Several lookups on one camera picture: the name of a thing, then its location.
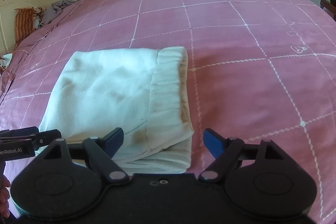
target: person's hand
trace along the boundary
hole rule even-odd
[[[7,187],[10,187],[11,183],[9,180],[3,176],[2,189],[0,189],[0,213],[3,217],[9,217],[9,191]]]

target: gray towel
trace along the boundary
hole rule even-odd
[[[61,14],[62,9],[64,9],[67,6],[70,6],[73,3],[75,3],[75,1],[59,0],[51,4],[51,6],[47,8],[46,12],[44,13],[41,23],[39,24],[39,28],[43,27],[45,24],[49,24],[51,21],[53,21],[56,17],[58,17]]]

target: pillow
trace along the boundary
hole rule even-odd
[[[17,48],[22,40],[28,37],[32,32],[34,32],[33,20],[34,20],[34,9],[15,9],[15,48]]]
[[[46,11],[45,8],[34,7],[34,20],[33,20],[34,31],[36,31],[39,28],[39,25],[42,21],[45,11]]]

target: screw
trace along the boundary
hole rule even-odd
[[[166,179],[162,179],[159,182],[160,182],[160,184],[168,184],[169,183],[169,181],[166,180]]]
[[[201,174],[202,178],[204,178],[205,180],[212,180],[212,179],[216,179],[218,177],[218,173],[215,171],[204,171]]]
[[[109,177],[113,180],[122,180],[126,177],[126,174],[121,171],[113,171],[109,174]]]

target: white grid pattern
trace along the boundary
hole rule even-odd
[[[322,181],[321,181],[320,169],[319,169],[319,165],[318,165],[318,162],[317,162],[317,157],[316,157],[316,155],[315,155],[314,147],[313,147],[313,145],[312,145],[312,143],[311,143],[311,138],[310,138],[310,136],[309,136],[309,134],[308,134],[308,132],[307,132],[306,126],[305,126],[306,123],[303,121],[302,116],[301,116],[301,114],[300,114],[300,112],[299,112],[297,106],[295,105],[293,98],[291,97],[291,95],[289,94],[289,92],[288,92],[286,86],[283,84],[282,80],[280,79],[280,76],[279,76],[277,70],[275,69],[274,65],[272,64],[271,60],[267,57],[267,54],[264,52],[263,48],[260,46],[258,40],[257,40],[256,37],[253,35],[253,33],[251,32],[250,28],[249,28],[248,25],[246,24],[245,20],[244,20],[243,17],[241,16],[241,14],[237,11],[237,9],[233,6],[233,4],[232,4],[230,1],[229,1],[229,3],[231,4],[232,8],[238,13],[238,15],[240,16],[240,18],[242,19],[244,25],[247,27],[248,31],[250,32],[250,34],[251,34],[251,35],[253,36],[253,38],[255,39],[257,46],[258,46],[258,47],[260,48],[260,50],[263,52],[265,58],[268,59],[268,61],[269,61],[270,65],[272,66],[272,69],[274,70],[274,72],[275,72],[275,74],[276,74],[276,76],[277,76],[279,82],[281,83],[282,87],[284,88],[285,92],[287,93],[287,95],[288,95],[290,101],[291,101],[292,104],[293,104],[293,107],[295,108],[296,113],[298,114],[298,116],[299,116],[299,118],[300,118],[300,126],[303,127],[304,132],[305,132],[305,134],[306,134],[306,137],[307,137],[307,139],[308,139],[308,143],[309,143],[309,145],[310,145],[310,149],[311,149],[312,154],[313,154],[313,157],[314,157],[315,167],[316,167],[317,175],[318,175],[318,179],[319,179],[319,187],[320,187],[320,206],[321,206],[321,208],[320,208],[320,218],[322,218],[322,214],[323,214],[323,193],[322,193],[322,191],[323,191],[323,188],[322,188]]]
[[[182,1],[182,5],[184,7],[184,12],[188,20],[188,25],[189,25],[189,30],[190,30],[190,41],[191,41],[191,57],[192,57],[192,68],[195,68],[195,57],[194,57],[194,37],[193,37],[193,29],[191,27],[189,15],[186,9],[186,5],[184,4],[184,0]],[[198,151],[201,151],[204,149],[203,145],[203,137],[202,137],[202,117],[201,117],[201,107],[200,107],[200,100],[199,100],[199,94],[198,94],[198,85],[197,85],[197,78],[196,78],[196,73],[193,71],[193,79],[194,79],[194,88],[195,88],[195,96],[196,96],[196,105],[197,105],[197,116],[198,116],[198,130],[199,130],[199,138],[200,138],[200,144],[201,146],[198,148]],[[204,155],[202,154],[201,157],[201,167],[204,169],[205,168],[205,160],[204,160]]]
[[[96,32],[95,32],[93,38],[92,38],[90,47],[89,47],[88,50],[87,50],[88,52],[90,51],[90,49],[91,49],[91,47],[92,47],[92,43],[93,43],[93,41],[95,40],[95,37],[96,37],[97,32],[98,32],[98,30],[99,30],[99,27],[102,26],[102,25],[105,25],[105,24],[107,24],[107,23],[110,23],[110,22],[107,22],[107,23],[102,24],[103,21],[104,21],[104,19],[105,19],[105,17],[106,17],[107,14],[110,12],[110,10],[111,10],[116,4],[118,5],[121,1],[122,1],[122,0],[119,0],[117,3],[114,3],[114,4],[112,5],[112,7],[110,7],[110,8],[107,10],[107,12],[105,13],[105,15],[104,15],[103,18],[101,19],[100,24],[99,24],[98,26],[96,26],[97,30],[96,30]]]
[[[167,33],[174,33],[174,32],[180,32],[180,31],[190,30],[190,36],[191,36],[191,49],[192,49],[192,69],[190,69],[190,71],[193,73],[193,78],[194,78],[194,88],[195,88],[195,95],[196,95],[196,102],[197,102],[197,112],[198,112],[198,118],[199,118],[198,123],[199,123],[199,130],[200,130],[200,132],[202,131],[202,118],[201,118],[201,108],[200,108],[200,103],[199,103],[199,94],[198,94],[198,85],[197,85],[196,71],[199,70],[199,69],[202,69],[202,68],[210,67],[210,66],[224,65],[224,64],[229,64],[229,63],[268,60],[268,62],[270,63],[270,65],[271,65],[273,71],[275,72],[275,74],[276,74],[276,76],[277,76],[277,78],[278,78],[278,80],[279,80],[279,83],[282,85],[282,87],[284,88],[285,92],[287,93],[289,99],[291,100],[291,103],[293,104],[293,107],[295,108],[295,110],[296,110],[296,112],[297,112],[297,114],[298,114],[298,117],[299,117],[299,119],[300,119],[300,124],[297,124],[297,125],[295,125],[295,126],[293,126],[293,127],[289,127],[289,128],[281,129],[281,130],[274,131],[274,132],[270,132],[270,133],[267,133],[267,134],[262,134],[261,136],[256,136],[256,137],[253,137],[253,138],[249,138],[249,139],[246,140],[246,141],[253,141],[253,140],[256,140],[256,139],[261,139],[261,138],[265,138],[265,137],[268,137],[268,136],[276,135],[276,134],[279,134],[279,133],[288,132],[288,131],[291,131],[291,130],[293,130],[293,129],[295,129],[295,128],[302,127],[302,128],[304,129],[304,132],[305,132],[306,137],[307,137],[307,139],[308,139],[308,143],[309,143],[309,145],[310,145],[310,149],[311,149],[312,154],[313,154],[314,159],[315,159],[315,166],[316,166],[316,170],[317,170],[317,174],[318,174],[319,182],[320,182],[320,185],[319,185],[319,187],[320,187],[320,206],[321,206],[321,209],[320,209],[320,218],[322,219],[322,221],[324,221],[324,220],[326,220],[328,217],[330,217],[330,216],[336,211],[336,208],[335,208],[334,210],[332,210],[329,214],[327,214],[324,218],[322,218],[322,211],[323,211],[323,194],[322,194],[322,190],[323,190],[323,189],[322,189],[322,182],[321,182],[321,177],[320,177],[320,170],[319,170],[319,167],[318,167],[317,157],[315,156],[315,151],[314,151],[313,145],[311,144],[310,136],[309,136],[309,134],[308,134],[307,129],[306,129],[305,126],[306,126],[308,123],[312,123],[312,122],[315,122],[315,121],[317,121],[317,120],[323,119],[323,118],[325,118],[325,117],[331,116],[331,115],[335,114],[336,111],[332,111],[332,112],[329,112],[329,113],[327,113],[327,114],[325,114],[325,115],[318,116],[318,117],[316,117],[316,118],[314,118],[314,119],[312,119],[312,120],[309,120],[309,121],[307,121],[307,122],[303,121],[303,119],[302,119],[302,117],[301,117],[301,115],[300,115],[299,110],[297,109],[297,107],[296,107],[296,105],[295,105],[295,103],[294,103],[292,97],[290,96],[290,94],[289,94],[288,90],[286,89],[285,85],[283,84],[283,82],[282,82],[282,80],[281,80],[281,78],[280,78],[278,72],[276,71],[274,65],[272,64],[271,59],[274,59],[274,58],[288,58],[288,57],[303,57],[303,56],[308,56],[308,55],[315,55],[315,57],[317,58],[317,60],[320,62],[320,60],[319,60],[318,57],[317,57],[318,55],[331,56],[331,57],[336,57],[336,55],[334,55],[334,54],[326,54],[326,53],[314,53],[314,52],[312,51],[312,52],[313,52],[312,54],[303,54],[303,55],[284,55],[284,56],[268,57],[267,54],[264,52],[263,48],[260,46],[258,40],[256,39],[256,37],[253,35],[253,33],[251,32],[251,30],[250,30],[250,28],[249,28],[249,25],[253,25],[253,24],[246,24],[245,20],[244,20],[243,17],[241,16],[241,14],[240,14],[240,13],[238,12],[238,10],[233,6],[232,2],[235,2],[235,0],[225,0],[225,1],[216,1],[216,2],[200,3],[200,4],[193,4],[193,5],[205,5],[205,4],[211,4],[211,3],[228,2],[228,3],[232,6],[232,8],[238,13],[238,15],[240,16],[240,18],[242,19],[242,21],[243,21],[244,24],[242,24],[242,25],[232,25],[232,26],[217,26],[217,27],[246,26],[246,28],[248,29],[249,33],[250,33],[250,34],[253,36],[253,38],[255,39],[255,42],[256,42],[257,46],[260,48],[260,50],[261,50],[262,53],[264,54],[265,58],[256,58],[256,59],[245,59],[245,60],[227,61],[227,62],[221,62],[221,63],[209,64],[209,65],[205,65],[205,66],[201,66],[201,67],[195,67],[195,62],[194,62],[194,45],[193,45],[193,42],[194,42],[194,39],[193,39],[193,29],[197,29],[197,28],[206,28],[206,27],[215,27],[215,26],[206,26],[206,27],[192,28],[192,26],[191,26],[191,24],[190,24],[190,20],[189,20],[188,13],[187,13],[187,10],[186,10],[185,7],[193,6],[193,5],[184,5],[184,1],[183,1],[183,0],[182,0],[183,6],[179,6],[179,7],[171,7],[171,8],[165,8],[165,9],[153,10],[153,11],[149,11],[149,12],[140,13],[142,1],[141,1],[141,3],[140,3],[140,7],[139,7],[138,14],[137,14],[137,15],[130,15],[130,16],[127,16],[127,17],[137,16],[137,22],[136,22],[136,26],[135,26],[134,35],[133,35],[132,40],[131,40],[131,41],[120,42],[120,43],[117,43],[117,44],[122,44],[122,43],[126,43],[126,42],[131,42],[131,43],[130,43],[130,46],[129,46],[129,47],[131,48],[132,43],[133,43],[133,41],[135,40],[135,34],[136,34],[136,31],[137,31],[137,24],[138,24],[138,20],[139,20],[139,16],[140,16],[140,14],[151,13],[151,12],[157,12],[157,11],[160,11],[160,10],[166,10],[166,9],[175,9],[175,8],[181,8],[181,7],[184,7],[184,10],[185,10],[185,13],[186,13],[186,16],[187,16],[187,19],[188,19],[188,23],[189,23],[189,29],[182,29],[182,30],[177,30],[177,31],[172,31],[172,32],[167,32]],[[291,4],[293,4],[293,5],[295,5],[296,7],[298,7],[302,12],[304,12],[304,11],[299,7],[299,5],[308,5],[308,4],[294,4],[292,1],[290,1],[290,2],[291,2]],[[283,21],[285,22],[285,25],[289,26],[289,27],[293,30],[293,32],[295,32],[294,29],[291,27],[293,24],[295,24],[295,22],[292,23],[292,24],[288,24],[288,23],[285,21],[285,19],[284,19],[284,18],[283,18],[283,17],[282,17],[282,16],[281,16],[281,15],[280,15],[280,14],[279,14],[279,13],[272,7],[272,6],[271,6],[271,5],[270,5],[270,7],[271,7],[271,8],[272,8],[272,9],[273,9],[273,10],[274,10],[274,11],[275,11],[275,12],[276,12],[282,19],[283,19]],[[104,20],[104,17],[103,17],[103,19],[102,19],[100,25],[95,26],[95,27],[92,27],[92,28],[90,28],[90,29],[93,29],[93,28],[96,28],[96,27],[97,27],[97,30],[96,30],[96,33],[97,33],[97,32],[98,32],[98,28],[102,25],[102,22],[103,22],[103,20]],[[322,25],[317,25],[317,24],[312,20],[312,18],[310,18],[310,20],[312,21],[312,23],[297,23],[297,24],[312,24],[312,25],[316,25],[316,26],[317,26],[318,28],[320,28],[320,30],[326,35],[326,37],[327,37],[327,38],[334,44],[334,42],[328,37],[328,35],[321,29],[321,27],[325,27],[325,26],[330,26],[330,27],[334,27],[334,26],[332,26],[332,25],[323,25],[323,26],[322,26]],[[71,36],[78,35],[78,34],[80,34],[80,33],[82,33],[82,32],[86,32],[86,31],[88,31],[88,30],[85,30],[85,31],[82,31],[82,32],[80,32],[80,33],[76,33],[76,34],[74,34],[74,31],[75,31],[75,30],[76,30],[76,29],[73,30],[73,33],[72,33],[69,37],[66,37],[66,38],[64,38],[64,39],[61,39],[61,40],[59,40],[59,41],[56,41],[55,43],[60,42],[60,41],[65,40],[65,39],[68,39],[67,42],[65,43],[64,47],[63,47],[63,50],[64,50],[64,48],[65,48],[66,44],[68,43],[68,41],[69,41],[69,39],[70,39]],[[162,35],[162,34],[154,34],[154,35],[151,35],[151,36],[146,36],[146,37],[141,37],[141,38],[153,37],[153,36],[157,36],[157,35]],[[302,43],[303,43],[304,45],[306,45],[305,42],[303,41],[302,37],[300,37],[300,40],[302,41]],[[31,56],[30,61],[32,60],[32,56],[33,56],[34,54],[37,54],[38,52],[41,52],[42,50],[45,50],[46,48],[50,47],[51,45],[54,45],[55,43],[52,42],[49,46],[47,46],[47,47],[45,47],[45,48],[43,48],[43,49],[41,49],[41,50],[39,50],[39,51],[37,51],[37,52],[36,52],[36,49],[37,49],[37,48],[36,48],[36,49],[35,49],[35,52],[34,52],[33,54],[30,55],[30,56]],[[50,72],[51,72],[51,71],[53,70],[54,66],[55,66],[57,63],[59,63],[59,62],[61,62],[61,61],[65,61],[65,60],[68,59],[68,58],[65,58],[65,59],[59,60],[60,57],[61,57],[61,55],[62,55],[62,53],[63,53],[63,50],[62,50],[60,56],[58,57],[57,61],[56,61],[54,64],[46,65],[46,66],[43,66],[43,67],[41,67],[41,68],[32,70],[32,71],[28,72],[28,74],[30,74],[30,73],[34,73],[34,72],[36,72],[36,71],[38,71],[38,70],[42,70],[42,69],[44,69],[44,68],[46,68],[46,67],[49,67],[49,66],[52,66],[52,65],[53,65],[52,69],[50,70]],[[21,78],[22,78],[23,75],[25,74],[25,71],[26,71],[26,69],[27,69],[28,64],[30,63],[30,61],[27,62],[27,64],[26,64],[26,68],[25,68],[24,71],[22,72],[21,77],[19,78],[19,80],[21,80]],[[333,80],[332,77],[330,76],[330,74],[329,74],[328,70],[325,68],[325,66],[324,66],[321,62],[320,62],[320,64],[323,66],[323,68],[324,68],[324,69],[326,70],[326,72],[328,73],[330,79],[331,79],[331,80],[333,81],[333,83],[336,85],[336,83],[334,82],[334,80]],[[20,94],[21,94],[21,92],[20,92],[19,96],[14,97],[14,98],[10,98],[10,99],[5,99],[4,102],[9,101],[9,100],[13,100],[13,99],[18,100],[18,99],[20,99],[20,98],[27,98],[27,97],[32,97],[32,100],[33,100],[33,98],[34,98],[35,96],[50,94],[50,92],[48,92],[48,93],[37,93],[38,90],[39,90],[39,88],[41,87],[41,85],[38,87],[38,89],[37,89],[37,91],[35,92],[35,94],[32,94],[32,95],[25,95],[25,96],[20,96]],[[204,164],[205,164],[205,162],[204,162],[204,154],[202,154],[202,156],[201,156],[201,160],[202,160],[202,167],[204,167]]]

